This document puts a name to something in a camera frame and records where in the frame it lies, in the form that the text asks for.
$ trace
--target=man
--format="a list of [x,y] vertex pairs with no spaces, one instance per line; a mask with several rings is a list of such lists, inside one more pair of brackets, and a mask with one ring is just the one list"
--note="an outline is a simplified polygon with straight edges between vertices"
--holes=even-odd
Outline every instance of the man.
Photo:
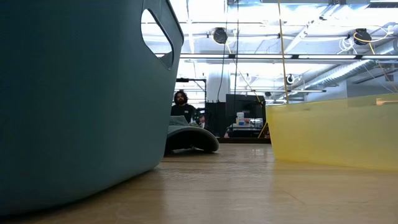
[[174,103],[172,107],[172,116],[184,116],[188,123],[191,123],[193,114],[195,113],[195,107],[189,105],[188,97],[184,91],[180,90],[174,94]]

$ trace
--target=cable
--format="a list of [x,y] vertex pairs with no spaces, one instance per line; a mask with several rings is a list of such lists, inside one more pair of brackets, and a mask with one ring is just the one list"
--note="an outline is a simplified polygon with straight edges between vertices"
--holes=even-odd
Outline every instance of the cable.
[[261,131],[260,131],[260,134],[259,134],[259,136],[258,136],[257,138],[260,138],[260,136],[261,136],[261,134],[264,132],[264,130],[265,130],[267,124],[268,124],[268,122],[266,122],[266,124],[262,127],[262,129],[261,129]]
[[354,48],[354,47],[353,47],[353,50],[354,50],[355,54],[358,54],[358,52],[355,50],[355,48]]
[[[373,50],[373,47],[372,47],[372,44],[371,44],[371,43],[369,43],[369,47],[371,48],[372,53],[375,55],[376,53],[375,53],[375,51]],[[384,68],[381,66],[381,64],[380,64],[379,62],[377,62],[377,61],[376,61],[376,63],[379,65],[379,67],[380,67],[381,70],[383,71],[384,76],[386,77],[386,79],[388,80],[388,82],[391,83],[392,87],[396,90],[396,92],[398,92],[397,87],[394,85],[393,82],[391,82],[391,80],[389,79],[389,77],[388,77],[386,71],[384,71]]]
[[384,32],[386,32],[386,34],[388,34],[388,35],[390,35],[389,34],[389,31],[390,31],[390,28],[389,27],[387,27],[387,30],[385,30],[385,28],[383,28],[383,27],[379,27],[380,28],[380,30],[383,30]]
[[[237,23],[237,34],[236,34],[236,55],[239,53],[239,1],[237,3],[237,17],[238,17],[238,23]],[[236,77],[238,74],[238,58],[236,58],[235,62],[235,87],[234,87],[234,114],[236,114]]]
[[349,51],[354,47],[354,42],[351,39],[348,39],[348,43],[346,42],[345,39],[341,39],[338,43],[338,46],[340,47],[341,50],[344,51]]
[[373,54],[376,54],[376,53],[374,52],[374,50],[373,50],[373,47],[372,47],[372,44],[371,44],[371,43],[369,43],[369,47],[371,48],[372,53],[373,53]]
[[[232,60],[233,60],[233,62],[235,63],[236,68],[237,68],[237,67],[238,67],[238,63],[235,62],[235,59],[232,59]],[[244,76],[243,76],[243,74],[241,73],[241,71],[240,71],[240,70],[238,70],[238,71],[239,71],[239,74],[242,76],[244,82],[246,82],[246,84],[248,85],[248,87],[250,88],[250,90],[251,90],[251,91],[254,93],[254,95],[256,96],[258,102],[261,103],[261,100],[260,100],[259,96],[257,95],[256,91],[253,90],[253,89],[251,88],[250,84],[248,83],[248,81],[246,81],[246,79],[244,78]]]
[[383,85],[381,82],[379,82],[379,80],[378,80],[376,77],[374,77],[374,76],[372,75],[372,73],[366,68],[366,66],[363,66],[363,67],[364,67],[364,68],[366,69],[366,71],[370,74],[370,76],[372,76],[373,79],[374,79],[376,82],[378,82],[378,84],[380,84],[381,86],[383,86],[386,90],[390,91],[391,93],[395,93],[394,91],[390,90],[390,89],[387,88],[385,85]]
[[226,46],[227,46],[227,48],[228,48],[229,54],[232,54],[231,48],[229,47],[229,43],[226,44]]
[[397,87],[394,85],[394,82],[392,82],[392,81],[388,78],[388,75],[387,75],[386,71],[384,71],[384,68],[381,66],[381,64],[380,64],[379,62],[377,62],[377,64],[379,64],[379,67],[380,67],[381,70],[383,71],[384,76],[386,77],[386,79],[388,80],[388,82],[391,83],[392,87],[393,87],[393,88],[396,90],[396,92],[398,93]]
[[[225,32],[227,32],[227,25],[228,25],[228,7],[226,8],[226,20],[225,20]],[[224,75],[224,58],[225,58],[225,45],[226,41],[224,43],[224,50],[223,50],[223,65],[221,66],[221,80],[220,80],[220,87],[218,87],[218,93],[217,93],[217,103],[220,102],[220,90],[221,86],[223,85],[223,75]]]
[[286,84],[285,47],[284,47],[284,38],[283,38],[284,35],[282,33],[282,15],[280,13],[280,0],[278,0],[278,10],[279,10],[280,47],[282,49],[282,64],[284,68],[285,95],[286,95],[286,103],[289,104],[289,95],[287,94],[287,84]]
[[382,37],[382,38],[380,38],[380,39],[378,39],[378,40],[363,40],[363,39],[357,38],[357,37],[356,37],[356,34],[358,34],[358,33],[357,33],[357,32],[354,33],[354,38],[357,39],[357,40],[359,40],[359,41],[365,42],[365,43],[373,43],[373,42],[377,42],[377,41],[380,41],[380,40],[384,40],[384,39],[389,35],[389,33],[387,32],[386,35],[385,35],[384,37]]

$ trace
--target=yellow translucent container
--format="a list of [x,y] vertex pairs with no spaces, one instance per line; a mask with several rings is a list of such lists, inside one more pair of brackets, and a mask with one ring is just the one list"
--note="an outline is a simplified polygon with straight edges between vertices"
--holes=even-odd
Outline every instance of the yellow translucent container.
[[268,106],[276,159],[398,170],[398,94]]

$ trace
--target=fluorescent light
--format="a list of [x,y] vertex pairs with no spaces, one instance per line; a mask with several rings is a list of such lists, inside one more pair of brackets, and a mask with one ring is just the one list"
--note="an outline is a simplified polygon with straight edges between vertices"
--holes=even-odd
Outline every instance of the fluorescent light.
[[[251,90],[239,90],[238,92],[251,92]],[[270,92],[270,93],[284,93],[285,90],[254,90],[255,92]],[[297,94],[297,93],[324,93],[326,90],[287,90],[288,93]]]
[[398,55],[363,55],[362,59],[398,59]]
[[292,90],[296,93],[324,93],[326,90]]
[[228,54],[181,54],[180,58],[228,58]]
[[266,106],[280,106],[280,105],[285,105],[284,103],[269,103],[266,104]]
[[[156,57],[163,57],[164,54],[155,54]],[[181,59],[226,59],[231,60],[234,58],[238,59],[282,59],[282,55],[279,54],[233,54],[230,58],[229,54],[181,54]],[[285,55],[285,59],[300,60],[300,59],[313,59],[313,60],[341,60],[341,59],[398,59],[398,55]]]
[[[259,54],[238,54],[236,58],[239,59],[252,59],[252,58],[259,58],[259,59],[282,59],[282,55],[272,55],[272,54],[264,54],[264,55],[259,55]],[[286,59],[292,58],[291,55],[285,55]]]
[[371,0],[371,2],[396,3],[396,2],[398,2],[398,0]]
[[283,102],[283,103],[286,103],[286,100],[266,100],[266,102]]
[[299,59],[354,59],[355,55],[299,55]]

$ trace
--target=white pillar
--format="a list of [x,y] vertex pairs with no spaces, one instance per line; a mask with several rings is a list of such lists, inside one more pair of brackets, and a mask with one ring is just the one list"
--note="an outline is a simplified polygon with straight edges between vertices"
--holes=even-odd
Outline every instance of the white pillar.
[[223,65],[209,65],[209,74],[207,77],[207,102],[216,103],[217,100],[220,102],[226,101],[226,94],[230,93],[230,75],[229,75],[229,64],[224,64],[224,72],[222,73]]

